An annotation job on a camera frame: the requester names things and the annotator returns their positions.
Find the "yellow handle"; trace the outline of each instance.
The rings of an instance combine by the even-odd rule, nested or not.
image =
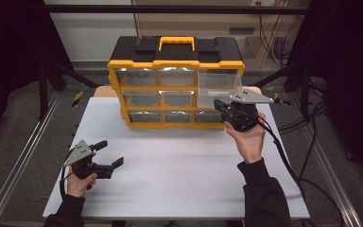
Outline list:
[[[194,37],[161,37],[161,41],[159,42],[159,50],[162,50],[162,44],[191,44],[193,51],[196,50],[196,46],[194,45]]]

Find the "black sleeve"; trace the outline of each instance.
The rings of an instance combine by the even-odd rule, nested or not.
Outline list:
[[[291,226],[285,193],[275,178],[269,177],[264,159],[253,164],[240,163],[246,180],[245,223],[247,227]]]
[[[55,215],[46,219],[43,227],[82,227],[84,219],[81,217],[85,198],[65,195]]]

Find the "metal bracket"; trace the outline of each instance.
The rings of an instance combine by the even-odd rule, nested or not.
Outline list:
[[[243,104],[274,103],[272,98],[258,94],[248,88],[243,88],[243,90],[234,93],[230,96],[230,100]]]
[[[80,140],[78,144],[73,149],[72,153],[69,155],[69,157],[64,162],[63,166],[67,167],[89,155],[92,155],[93,151],[90,149],[90,147],[85,143],[84,140]]]

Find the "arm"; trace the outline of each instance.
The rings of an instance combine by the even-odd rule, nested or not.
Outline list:
[[[265,115],[258,114],[263,122]],[[244,159],[237,167],[246,180],[243,187],[246,226],[291,226],[285,193],[279,182],[269,177],[261,155],[266,131],[259,125],[246,132],[235,131],[229,122],[225,122],[225,126]]]
[[[67,178],[67,194],[55,215],[46,219],[43,227],[81,227],[84,226],[84,219],[81,217],[82,207],[85,202],[85,191],[87,186],[95,184],[97,175],[95,173],[86,179],[79,179],[75,174]]]

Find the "aluminum rail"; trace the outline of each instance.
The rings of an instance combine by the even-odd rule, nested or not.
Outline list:
[[[22,174],[24,170],[26,169],[27,163],[34,152],[34,149],[37,147],[38,142],[41,139],[41,136],[43,135],[43,132],[53,114],[55,111],[58,100],[61,97],[61,92],[54,92],[54,94],[51,97],[50,103],[49,103],[49,109],[45,115],[45,117],[38,121],[36,127],[34,128],[34,131],[31,133],[30,137],[28,138],[28,141],[23,148],[22,153],[20,154],[19,158],[16,161],[16,164],[14,165],[13,169],[11,170],[8,178],[6,179],[4,185],[2,186],[0,190],[0,217],[8,204],[8,201],[10,199],[10,196],[12,195],[17,183],[20,181],[20,178],[22,177]]]
[[[241,7],[241,6],[125,6],[125,5],[25,5],[32,11],[52,13],[193,13],[193,14],[279,14],[306,15],[323,9],[308,7]]]
[[[300,101],[297,95],[289,93],[288,96],[297,114],[301,115]],[[309,143],[311,143],[312,136],[314,135],[314,130],[311,124],[307,124],[303,128],[305,130],[306,138],[308,139]],[[343,185],[338,179],[335,170],[333,169],[328,158],[326,157],[325,152],[323,152],[322,146],[317,139],[313,147],[313,152],[317,159],[317,163],[320,166],[320,171],[323,174],[323,178],[328,184],[328,187],[332,193],[333,198],[335,199],[335,202],[337,203],[338,208],[340,209],[341,215],[343,216],[346,225],[348,227],[363,226],[358,218],[355,209],[353,208],[352,203],[350,202],[349,197],[346,194],[346,191],[343,188]]]

